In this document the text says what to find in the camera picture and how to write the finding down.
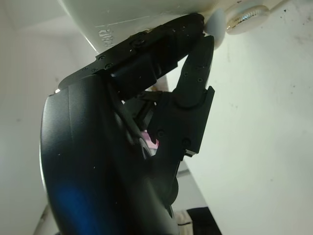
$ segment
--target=metal part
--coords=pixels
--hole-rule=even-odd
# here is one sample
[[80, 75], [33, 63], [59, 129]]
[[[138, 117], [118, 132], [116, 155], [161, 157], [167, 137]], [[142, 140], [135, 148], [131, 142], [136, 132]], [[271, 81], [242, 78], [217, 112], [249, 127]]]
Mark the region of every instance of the metal part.
[[130, 99], [177, 67], [203, 33], [203, 16], [191, 14], [140, 32], [99, 54], [96, 61], [65, 78], [62, 90], [92, 74], [110, 80], [122, 99]]
[[269, 16], [270, 11], [266, 6], [258, 5], [251, 7], [234, 16], [227, 23], [228, 34], [239, 34], [246, 32], [262, 24]]

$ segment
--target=black mechanical part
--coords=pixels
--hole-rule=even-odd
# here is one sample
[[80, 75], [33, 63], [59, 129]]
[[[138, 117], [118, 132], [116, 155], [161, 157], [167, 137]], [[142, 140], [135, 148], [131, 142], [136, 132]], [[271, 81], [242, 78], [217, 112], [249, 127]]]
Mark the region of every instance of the black mechanical part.
[[177, 61], [203, 37], [203, 19], [200, 14], [191, 14], [150, 33], [140, 32], [99, 54], [96, 61], [65, 78], [59, 89], [98, 74], [115, 85], [122, 99], [130, 99], [177, 67]]
[[183, 66], [176, 89], [162, 94], [148, 126], [151, 140], [159, 141], [153, 169], [165, 202], [171, 195], [180, 161], [185, 155], [192, 157], [200, 150], [214, 96], [212, 87], [205, 89], [213, 51], [212, 36], [204, 37], [195, 46]]
[[116, 97], [92, 75], [45, 103], [41, 161], [58, 227], [69, 235], [178, 235], [147, 177], [149, 149]]
[[125, 102], [125, 108], [132, 114], [135, 123], [141, 131], [147, 130], [162, 93], [143, 91], [137, 97]]
[[[214, 40], [202, 30], [203, 16], [192, 14], [138, 33], [48, 97], [41, 166], [62, 234], [179, 234], [170, 206], [177, 168], [199, 152], [214, 95], [205, 89]], [[187, 54], [173, 93], [144, 91]], [[146, 126], [159, 141], [155, 156], [140, 132]]]

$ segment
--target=white wall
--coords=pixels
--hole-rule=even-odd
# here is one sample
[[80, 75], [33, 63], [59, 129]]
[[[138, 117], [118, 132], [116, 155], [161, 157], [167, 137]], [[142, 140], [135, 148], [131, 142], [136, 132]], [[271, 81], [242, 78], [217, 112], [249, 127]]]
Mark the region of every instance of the white wall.
[[223, 235], [312, 234], [312, 19], [295, 0], [215, 51], [201, 152], [186, 160]]
[[46, 206], [39, 134], [47, 95], [78, 69], [66, 44], [19, 34], [0, 7], [0, 234], [30, 235]]
[[82, 34], [66, 37], [66, 43], [73, 55], [75, 63], [78, 64], [80, 68], [95, 61], [97, 52], [92, 49], [91, 45]]

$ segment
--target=screw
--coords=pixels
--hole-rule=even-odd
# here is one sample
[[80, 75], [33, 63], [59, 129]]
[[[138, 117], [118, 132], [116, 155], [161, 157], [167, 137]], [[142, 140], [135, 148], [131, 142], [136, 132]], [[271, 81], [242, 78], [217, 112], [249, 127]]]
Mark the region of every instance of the screw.
[[157, 131], [157, 136], [159, 136], [159, 137], [165, 136], [164, 131], [163, 131], [163, 130], [158, 130], [158, 131]]
[[142, 45], [144, 45], [146, 43], [146, 40], [139, 38], [136, 41], [134, 41], [134, 46], [135, 47], [141, 47]]
[[112, 67], [112, 65], [113, 65], [112, 63], [107, 64], [107, 65], [105, 66], [105, 69], [108, 70], [109, 68]]
[[181, 143], [182, 143], [182, 146], [186, 148], [191, 145], [191, 141], [188, 138], [184, 138]]

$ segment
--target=small white knob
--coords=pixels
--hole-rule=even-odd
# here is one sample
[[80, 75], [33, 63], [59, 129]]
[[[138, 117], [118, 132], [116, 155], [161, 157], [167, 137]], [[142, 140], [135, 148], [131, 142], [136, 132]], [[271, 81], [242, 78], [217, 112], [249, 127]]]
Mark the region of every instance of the small white knob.
[[269, 16], [269, 9], [259, 5], [251, 7], [233, 18], [227, 23], [228, 34], [240, 34], [261, 25]]

